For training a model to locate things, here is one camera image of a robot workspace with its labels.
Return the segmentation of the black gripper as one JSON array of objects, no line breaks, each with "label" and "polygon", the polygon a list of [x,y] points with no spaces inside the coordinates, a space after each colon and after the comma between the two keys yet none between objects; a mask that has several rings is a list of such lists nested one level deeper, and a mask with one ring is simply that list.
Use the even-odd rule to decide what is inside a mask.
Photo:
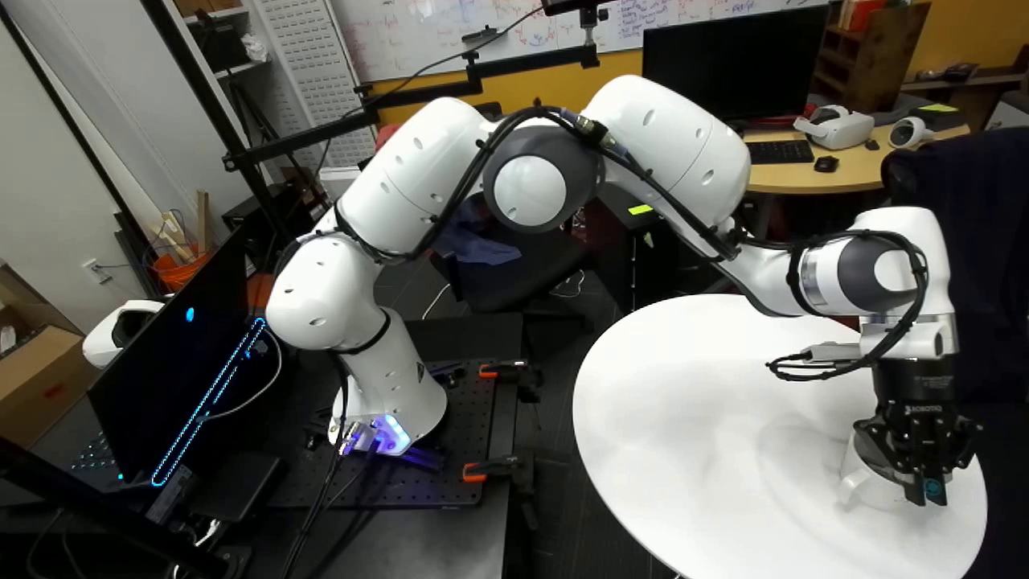
[{"label": "black gripper", "polygon": [[947,475],[974,458],[982,423],[957,402],[953,360],[878,360],[875,414],[856,420],[856,452],[900,482],[914,506],[949,506]]}]

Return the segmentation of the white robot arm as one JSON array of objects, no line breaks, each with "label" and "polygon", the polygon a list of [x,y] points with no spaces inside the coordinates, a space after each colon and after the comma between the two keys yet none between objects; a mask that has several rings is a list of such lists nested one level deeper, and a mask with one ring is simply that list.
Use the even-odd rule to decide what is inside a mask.
[{"label": "white robot arm", "polygon": [[586,110],[529,106],[498,121],[457,96],[422,106],[342,198],[296,237],[264,317],[301,351],[333,351],[353,375],[353,450],[406,452],[448,411],[406,322],[376,301],[388,262],[422,254],[473,193],[511,232],[551,232],[616,185],[655,209],[677,237],[767,314],[851,317],[848,348],[776,357],[787,384],[870,371],[875,411],[851,423],[858,460],[914,506],[949,500],[978,423],[957,407],[958,317],[938,218],[878,206],[848,227],[767,246],[738,223],[753,173],[746,143],[689,96],[622,75]]}]

